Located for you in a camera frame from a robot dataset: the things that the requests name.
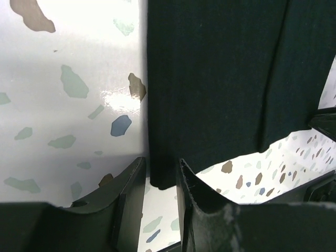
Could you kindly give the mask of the black t shirt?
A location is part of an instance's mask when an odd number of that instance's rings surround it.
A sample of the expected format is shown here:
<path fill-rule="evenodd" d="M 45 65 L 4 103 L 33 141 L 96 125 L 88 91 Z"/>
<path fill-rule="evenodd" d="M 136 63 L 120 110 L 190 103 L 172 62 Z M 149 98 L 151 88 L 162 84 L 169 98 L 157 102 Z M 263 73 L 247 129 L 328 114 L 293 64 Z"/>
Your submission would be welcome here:
<path fill-rule="evenodd" d="M 335 1 L 149 1 L 150 182 L 306 130 L 335 57 Z"/>

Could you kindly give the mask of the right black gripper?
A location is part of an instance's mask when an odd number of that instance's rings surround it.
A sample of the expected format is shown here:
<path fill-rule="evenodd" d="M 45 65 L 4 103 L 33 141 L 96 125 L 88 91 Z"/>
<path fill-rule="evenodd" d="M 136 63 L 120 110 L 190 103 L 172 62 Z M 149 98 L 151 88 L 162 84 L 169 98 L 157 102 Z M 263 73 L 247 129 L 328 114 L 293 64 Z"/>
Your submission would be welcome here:
<path fill-rule="evenodd" d="M 286 202 L 335 202 L 335 108 L 320 109 L 308 130 L 290 134 L 293 171 Z"/>

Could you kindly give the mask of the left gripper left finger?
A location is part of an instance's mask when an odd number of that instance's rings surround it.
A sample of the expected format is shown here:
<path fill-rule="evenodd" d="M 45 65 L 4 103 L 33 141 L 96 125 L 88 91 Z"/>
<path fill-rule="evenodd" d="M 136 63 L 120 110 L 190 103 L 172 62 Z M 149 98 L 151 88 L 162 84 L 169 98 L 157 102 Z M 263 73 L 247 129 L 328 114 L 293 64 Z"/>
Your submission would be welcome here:
<path fill-rule="evenodd" d="M 118 176 L 67 208 L 59 251 L 137 251 L 146 159 L 136 158 Z"/>

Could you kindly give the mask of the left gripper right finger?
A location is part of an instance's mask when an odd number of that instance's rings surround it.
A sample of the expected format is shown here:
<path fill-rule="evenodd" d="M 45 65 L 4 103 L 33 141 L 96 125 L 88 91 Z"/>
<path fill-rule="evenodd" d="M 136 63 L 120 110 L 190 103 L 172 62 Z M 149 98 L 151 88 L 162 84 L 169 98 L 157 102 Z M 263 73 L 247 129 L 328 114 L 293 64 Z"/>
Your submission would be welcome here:
<path fill-rule="evenodd" d="M 182 251 L 238 251 L 238 205 L 200 180 L 184 159 L 176 186 Z"/>

